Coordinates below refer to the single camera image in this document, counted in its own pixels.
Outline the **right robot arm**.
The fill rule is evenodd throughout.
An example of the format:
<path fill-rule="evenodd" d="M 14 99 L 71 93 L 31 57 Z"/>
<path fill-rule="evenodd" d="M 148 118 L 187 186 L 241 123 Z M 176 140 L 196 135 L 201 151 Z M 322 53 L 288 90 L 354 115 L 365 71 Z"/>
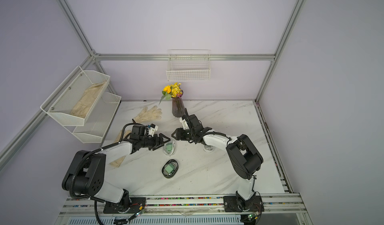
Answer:
<path fill-rule="evenodd" d="M 260 170 L 264 159 L 247 135 L 228 136 L 204 127 L 196 115 L 185 114 L 180 118 L 182 128 L 172 133 L 177 141 L 202 144 L 225 151 L 234 171 L 239 176 L 239 186 L 234 196 L 224 196 L 226 212 L 264 212 L 262 197 L 254 190 L 255 173 Z"/>

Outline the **green charger plug front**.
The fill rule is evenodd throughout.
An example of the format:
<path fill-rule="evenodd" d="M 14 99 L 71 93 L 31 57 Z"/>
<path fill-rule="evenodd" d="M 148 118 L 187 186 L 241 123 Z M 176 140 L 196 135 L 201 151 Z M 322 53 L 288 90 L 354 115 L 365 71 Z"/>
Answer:
<path fill-rule="evenodd" d="M 165 171 L 168 175 L 172 174 L 175 170 L 175 166 L 173 164 L 167 164 L 165 167 Z"/>

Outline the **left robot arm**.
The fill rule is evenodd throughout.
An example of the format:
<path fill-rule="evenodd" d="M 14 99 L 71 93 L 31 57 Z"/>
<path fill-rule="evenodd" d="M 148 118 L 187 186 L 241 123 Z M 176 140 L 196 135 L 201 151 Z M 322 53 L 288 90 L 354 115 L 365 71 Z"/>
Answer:
<path fill-rule="evenodd" d="M 72 199 L 92 200 L 95 206 L 104 203 L 104 213 L 137 215 L 144 210 L 146 200 L 140 198 L 134 202 L 128 190 L 107 182 L 106 166 L 119 156 L 131 155 L 142 148 L 155 151 L 169 143 L 171 139 L 157 134 L 157 129 L 154 124 L 126 124 L 115 143 L 93 151 L 78 151 L 63 178 L 62 189 L 68 191 Z"/>

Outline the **green charger plug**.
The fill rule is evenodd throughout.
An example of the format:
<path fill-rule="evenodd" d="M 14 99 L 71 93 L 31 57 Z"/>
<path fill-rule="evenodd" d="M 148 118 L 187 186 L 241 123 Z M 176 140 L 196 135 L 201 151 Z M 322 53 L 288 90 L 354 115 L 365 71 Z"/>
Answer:
<path fill-rule="evenodd" d="M 165 171 L 168 175 L 172 174 L 175 170 L 175 166 L 173 164 L 167 164 L 165 167 Z"/>
<path fill-rule="evenodd" d="M 168 143 L 165 145 L 165 153 L 166 154 L 172 154 L 174 151 L 174 145 L 173 143 Z"/>

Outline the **clear round case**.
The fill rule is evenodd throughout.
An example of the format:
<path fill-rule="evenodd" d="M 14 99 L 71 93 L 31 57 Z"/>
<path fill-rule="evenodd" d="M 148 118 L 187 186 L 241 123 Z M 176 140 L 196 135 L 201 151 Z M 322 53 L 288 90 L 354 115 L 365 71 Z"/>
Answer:
<path fill-rule="evenodd" d="M 203 145 L 203 150 L 204 150 L 206 153 L 212 153 L 212 152 L 215 150 L 215 147 L 213 147 L 213 146 L 205 146 L 205 145 Z"/>
<path fill-rule="evenodd" d="M 163 146 L 164 154 L 169 157 L 173 156 L 176 153 L 176 149 L 177 149 L 177 144 L 175 140 L 171 140 Z"/>

